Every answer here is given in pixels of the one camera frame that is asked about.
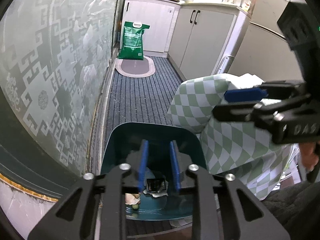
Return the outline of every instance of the blue gripper pad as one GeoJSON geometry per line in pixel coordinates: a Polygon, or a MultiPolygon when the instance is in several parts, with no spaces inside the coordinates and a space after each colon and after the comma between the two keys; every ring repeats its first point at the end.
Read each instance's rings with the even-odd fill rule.
{"type": "Polygon", "coordinates": [[[148,163],[148,156],[149,156],[149,141],[143,140],[142,145],[140,147],[141,151],[141,161],[138,170],[138,187],[139,191],[142,192],[144,189],[144,176],[146,173],[146,167],[148,163]]]}
{"type": "Polygon", "coordinates": [[[234,89],[224,93],[228,103],[261,101],[267,96],[268,92],[261,88],[234,89]]]}
{"type": "Polygon", "coordinates": [[[173,176],[173,183],[174,187],[177,191],[181,188],[180,183],[180,169],[177,159],[177,144],[175,141],[170,142],[170,160],[171,160],[171,167],[172,167],[172,176],[173,176]]]}

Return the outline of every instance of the green bag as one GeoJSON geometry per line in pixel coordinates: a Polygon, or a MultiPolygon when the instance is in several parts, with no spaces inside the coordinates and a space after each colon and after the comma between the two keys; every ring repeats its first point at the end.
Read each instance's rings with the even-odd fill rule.
{"type": "Polygon", "coordinates": [[[122,48],[119,59],[139,59],[143,60],[142,35],[149,25],[125,22],[122,48]]]}

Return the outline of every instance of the gray striped floor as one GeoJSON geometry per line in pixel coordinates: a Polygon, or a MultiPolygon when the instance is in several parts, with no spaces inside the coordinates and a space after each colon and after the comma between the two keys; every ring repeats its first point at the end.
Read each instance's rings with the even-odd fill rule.
{"type": "Polygon", "coordinates": [[[182,81],[167,58],[151,58],[156,67],[152,76],[131,78],[115,70],[106,113],[105,145],[112,130],[124,122],[172,125],[166,114],[182,81]]]}

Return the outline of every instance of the silver screw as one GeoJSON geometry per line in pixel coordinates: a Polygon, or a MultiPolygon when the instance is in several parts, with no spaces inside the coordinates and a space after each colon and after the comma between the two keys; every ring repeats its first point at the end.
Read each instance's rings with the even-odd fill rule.
{"type": "Polygon", "coordinates": [[[121,170],[123,170],[123,171],[127,171],[127,170],[130,170],[131,165],[128,164],[128,163],[121,163],[121,164],[119,165],[119,168],[120,168],[121,170]]]}
{"type": "Polygon", "coordinates": [[[225,178],[226,178],[226,180],[228,180],[228,181],[233,181],[233,180],[236,179],[236,176],[233,175],[233,174],[231,174],[231,173],[229,173],[229,174],[226,175],[225,178]]]}
{"type": "Polygon", "coordinates": [[[282,119],[284,119],[284,114],[276,114],[273,120],[280,122],[282,119]]]}
{"type": "Polygon", "coordinates": [[[244,120],[247,122],[250,121],[250,119],[251,119],[251,114],[247,114],[244,118],[244,120]]]}
{"type": "Polygon", "coordinates": [[[94,174],[93,173],[86,173],[83,175],[83,178],[86,179],[86,180],[91,180],[94,178],[94,174]]]}
{"type": "Polygon", "coordinates": [[[199,166],[196,164],[191,164],[191,165],[189,165],[189,170],[197,171],[197,170],[199,170],[199,166]]]}
{"type": "Polygon", "coordinates": [[[254,109],[260,109],[261,107],[263,107],[263,103],[257,103],[253,106],[254,109]]]}

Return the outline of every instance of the green and white checkered cloth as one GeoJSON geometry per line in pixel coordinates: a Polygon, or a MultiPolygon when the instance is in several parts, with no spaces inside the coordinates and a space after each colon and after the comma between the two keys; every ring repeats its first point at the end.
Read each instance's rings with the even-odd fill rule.
{"type": "MultiPolygon", "coordinates": [[[[235,174],[260,200],[279,182],[292,146],[274,145],[270,133],[253,123],[218,122],[211,111],[216,105],[227,104],[227,90],[262,82],[255,75],[226,73],[188,80],[179,86],[168,111],[173,125],[200,133],[210,173],[235,174]]],[[[264,99],[264,103],[274,102],[264,99]]]]}

